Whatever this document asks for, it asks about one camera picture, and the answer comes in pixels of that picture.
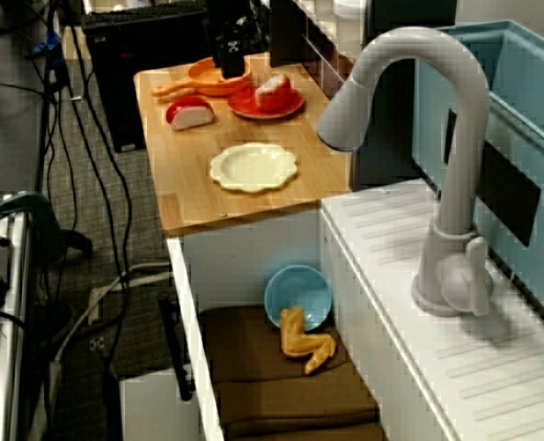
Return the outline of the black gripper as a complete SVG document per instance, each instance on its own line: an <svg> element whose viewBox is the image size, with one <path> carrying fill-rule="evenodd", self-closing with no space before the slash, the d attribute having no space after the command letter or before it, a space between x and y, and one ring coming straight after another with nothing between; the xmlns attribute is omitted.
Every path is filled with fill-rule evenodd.
<svg viewBox="0 0 544 441"><path fill-rule="evenodd" d="M242 24L231 21L220 23L207 17L204 27L207 35L214 38L212 58L215 67L221 67L225 79L241 77L245 72Z"/></svg>

